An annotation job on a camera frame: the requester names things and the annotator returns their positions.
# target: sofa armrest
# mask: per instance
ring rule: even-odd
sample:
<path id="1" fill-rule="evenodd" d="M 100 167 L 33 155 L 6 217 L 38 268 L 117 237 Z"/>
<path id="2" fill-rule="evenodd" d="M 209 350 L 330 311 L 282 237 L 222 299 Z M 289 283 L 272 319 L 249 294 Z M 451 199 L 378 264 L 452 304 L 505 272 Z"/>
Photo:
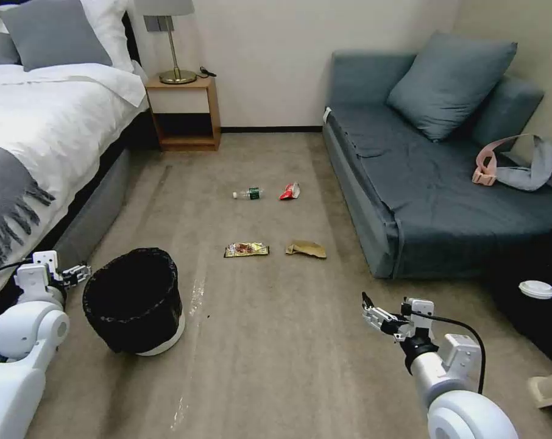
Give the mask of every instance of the sofa armrest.
<path id="1" fill-rule="evenodd" d="M 333 53 L 328 104 L 381 104 L 416 55 L 365 51 Z"/>

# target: white wall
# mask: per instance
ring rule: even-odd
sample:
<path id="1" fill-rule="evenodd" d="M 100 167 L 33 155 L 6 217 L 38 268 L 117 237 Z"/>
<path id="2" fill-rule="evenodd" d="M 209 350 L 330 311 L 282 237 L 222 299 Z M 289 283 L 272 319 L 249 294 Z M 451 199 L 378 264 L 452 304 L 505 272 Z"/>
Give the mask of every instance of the white wall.
<path id="1" fill-rule="evenodd" d="M 552 141 L 552 0 L 464 0 L 455 32 L 518 42 L 509 72 L 546 92 L 525 132 Z M 513 152 L 530 160 L 531 142 L 519 141 Z"/>
<path id="2" fill-rule="evenodd" d="M 436 29 L 451 30 L 459 7 L 459 0 L 194 3 L 194 15 L 174 18 L 179 65 L 217 73 L 223 126 L 320 125 L 335 49 L 419 49 Z M 146 71 L 170 68 L 166 34 L 132 18 Z"/>

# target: white cup lid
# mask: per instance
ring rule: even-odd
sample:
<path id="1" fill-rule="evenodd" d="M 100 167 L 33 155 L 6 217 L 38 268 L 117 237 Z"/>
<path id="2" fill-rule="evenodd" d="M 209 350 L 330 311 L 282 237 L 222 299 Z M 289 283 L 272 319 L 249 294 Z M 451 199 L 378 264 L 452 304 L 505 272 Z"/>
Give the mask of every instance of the white cup lid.
<path id="1" fill-rule="evenodd" d="M 525 280 L 520 284 L 520 289 L 522 293 L 534 299 L 546 300 L 552 298 L 552 285 L 539 280 Z"/>

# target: gray blanket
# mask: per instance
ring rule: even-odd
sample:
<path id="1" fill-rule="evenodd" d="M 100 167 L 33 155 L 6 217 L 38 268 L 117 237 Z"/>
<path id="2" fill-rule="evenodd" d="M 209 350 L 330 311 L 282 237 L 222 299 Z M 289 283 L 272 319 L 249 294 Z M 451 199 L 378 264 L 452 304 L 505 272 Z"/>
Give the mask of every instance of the gray blanket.
<path id="1" fill-rule="evenodd" d="M 7 220 L 14 220 L 27 235 L 32 232 L 32 225 L 38 225 L 40 221 L 26 197 L 45 206 L 55 199 L 38 186 L 16 157 L 0 148 L 0 266 L 10 255 L 14 241 L 23 244 L 17 230 L 13 230 Z"/>

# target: bottle label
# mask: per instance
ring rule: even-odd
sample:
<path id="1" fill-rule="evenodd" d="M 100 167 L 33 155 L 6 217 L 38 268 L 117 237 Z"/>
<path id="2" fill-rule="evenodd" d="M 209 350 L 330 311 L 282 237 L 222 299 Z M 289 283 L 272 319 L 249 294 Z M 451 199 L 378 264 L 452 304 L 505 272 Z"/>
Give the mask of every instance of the bottle label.
<path id="1" fill-rule="evenodd" d="M 260 198 L 260 188 L 250 188 L 250 199 Z"/>

